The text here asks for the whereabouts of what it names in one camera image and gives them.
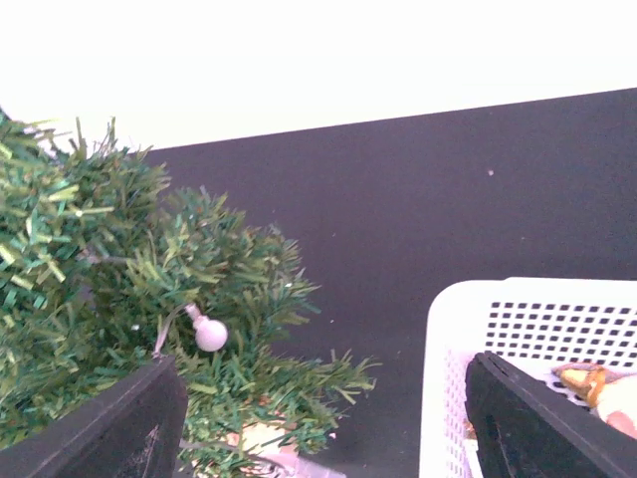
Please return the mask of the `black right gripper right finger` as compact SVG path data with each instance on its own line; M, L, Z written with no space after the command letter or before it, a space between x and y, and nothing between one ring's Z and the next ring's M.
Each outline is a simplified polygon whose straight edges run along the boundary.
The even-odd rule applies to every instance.
M466 411L485 477L634 477L636 440L501 357L478 353Z

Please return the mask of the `white perforated plastic basket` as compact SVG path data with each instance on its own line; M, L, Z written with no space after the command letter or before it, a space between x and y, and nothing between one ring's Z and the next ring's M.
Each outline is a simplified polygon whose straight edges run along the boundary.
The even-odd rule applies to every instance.
M427 319L420 476L481 476L477 447L468 441L465 375L484 351L583 406L552 371L567 362L592 362L635 373L636 284L513 277L443 290Z

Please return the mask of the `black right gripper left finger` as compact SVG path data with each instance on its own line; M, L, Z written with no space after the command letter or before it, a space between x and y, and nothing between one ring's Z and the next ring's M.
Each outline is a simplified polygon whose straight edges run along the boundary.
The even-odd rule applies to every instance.
M171 477L188 404L173 357L1 452L3 477Z

